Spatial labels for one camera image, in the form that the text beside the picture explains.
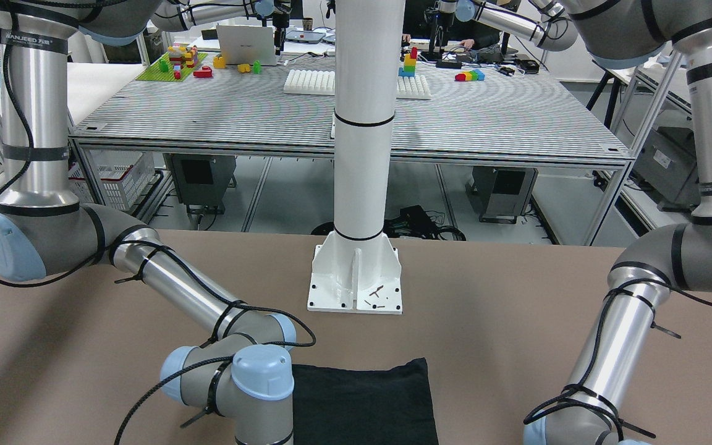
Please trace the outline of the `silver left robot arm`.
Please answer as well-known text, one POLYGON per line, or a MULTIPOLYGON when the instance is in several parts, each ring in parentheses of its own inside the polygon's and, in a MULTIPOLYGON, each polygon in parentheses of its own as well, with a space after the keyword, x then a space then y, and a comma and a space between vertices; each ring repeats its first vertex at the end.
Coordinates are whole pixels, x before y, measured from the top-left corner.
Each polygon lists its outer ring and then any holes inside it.
POLYGON ((667 42, 687 60, 700 205, 689 223, 650 231, 616 260, 570 381, 524 421, 525 444, 620 443, 618 410, 659 307, 673 289, 712 292, 712 1, 562 5, 605 67, 632 67, 667 42))

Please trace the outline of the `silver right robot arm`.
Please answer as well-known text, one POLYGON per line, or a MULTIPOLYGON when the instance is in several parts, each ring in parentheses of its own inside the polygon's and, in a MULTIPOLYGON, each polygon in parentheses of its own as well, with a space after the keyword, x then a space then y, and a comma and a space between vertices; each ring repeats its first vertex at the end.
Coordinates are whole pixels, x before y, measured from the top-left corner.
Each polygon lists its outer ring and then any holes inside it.
POLYGON ((166 1, 0 1, 2 161, 0 284, 36 287, 108 263, 166 296, 210 329, 200 347, 167 358, 171 398, 198 406, 196 419, 235 421, 239 444, 294 442, 291 316, 235 299, 164 244, 141 220, 82 205, 70 189, 68 40, 81 31, 128 43, 166 1))

